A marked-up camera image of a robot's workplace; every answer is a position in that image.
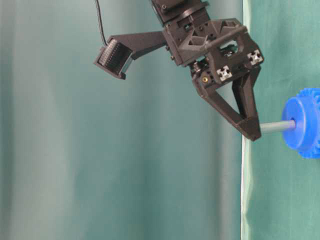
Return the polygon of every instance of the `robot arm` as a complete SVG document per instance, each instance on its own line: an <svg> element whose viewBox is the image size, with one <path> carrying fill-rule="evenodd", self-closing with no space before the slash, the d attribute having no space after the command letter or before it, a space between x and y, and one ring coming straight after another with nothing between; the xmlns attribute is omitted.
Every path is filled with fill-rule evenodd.
<svg viewBox="0 0 320 240"><path fill-rule="evenodd" d="M111 36L95 64L125 79L132 60L166 46L177 66L189 67L197 93L245 137L261 137L253 87L264 57L236 19L210 20L202 0L150 0L163 31ZM232 82L235 111L217 89Z"/></svg>

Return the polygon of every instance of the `green curtain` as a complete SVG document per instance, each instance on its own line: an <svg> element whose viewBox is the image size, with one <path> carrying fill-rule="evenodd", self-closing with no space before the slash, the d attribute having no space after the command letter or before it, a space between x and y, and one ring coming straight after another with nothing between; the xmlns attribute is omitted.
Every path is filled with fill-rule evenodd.
<svg viewBox="0 0 320 240"><path fill-rule="evenodd" d="M107 35L162 29L147 0L100 1ZM0 239L238 239L240 134L165 50L123 81L100 46L93 0L0 0Z"/></svg>
<svg viewBox="0 0 320 240"><path fill-rule="evenodd" d="M288 98L319 87L319 12L316 0L244 1L244 23L265 56L254 89L262 122L281 120ZM280 133L266 134L252 145L245 172L246 240L320 238L318 159L302 159Z"/></svg>

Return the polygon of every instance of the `gear teeth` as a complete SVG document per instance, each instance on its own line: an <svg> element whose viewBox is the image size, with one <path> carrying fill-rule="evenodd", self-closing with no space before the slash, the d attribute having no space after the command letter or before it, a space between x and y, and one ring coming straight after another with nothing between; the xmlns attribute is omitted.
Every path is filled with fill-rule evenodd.
<svg viewBox="0 0 320 240"><path fill-rule="evenodd" d="M318 116L320 116L320 88L305 88L300 91L297 97L311 97ZM311 149L305 152L300 152L304 158L314 159L320 157L320 132L318 131L316 140Z"/></svg>

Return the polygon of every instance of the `blue spool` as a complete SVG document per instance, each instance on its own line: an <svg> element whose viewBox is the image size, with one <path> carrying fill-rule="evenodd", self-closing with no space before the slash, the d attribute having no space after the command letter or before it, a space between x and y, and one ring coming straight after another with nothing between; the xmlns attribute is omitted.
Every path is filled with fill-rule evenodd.
<svg viewBox="0 0 320 240"><path fill-rule="evenodd" d="M320 159L320 88L306 88L290 98L282 120L294 120L294 130L283 132L286 144L307 159Z"/></svg>

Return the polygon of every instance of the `screw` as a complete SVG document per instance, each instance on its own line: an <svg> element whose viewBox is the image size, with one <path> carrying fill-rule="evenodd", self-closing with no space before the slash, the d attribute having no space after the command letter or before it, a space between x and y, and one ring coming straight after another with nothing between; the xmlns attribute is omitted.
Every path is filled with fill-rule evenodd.
<svg viewBox="0 0 320 240"><path fill-rule="evenodd" d="M204 77L202 78L202 82L204 82L204 83L206 84L207 82L209 82L209 79L208 79L206 76L204 76Z"/></svg>

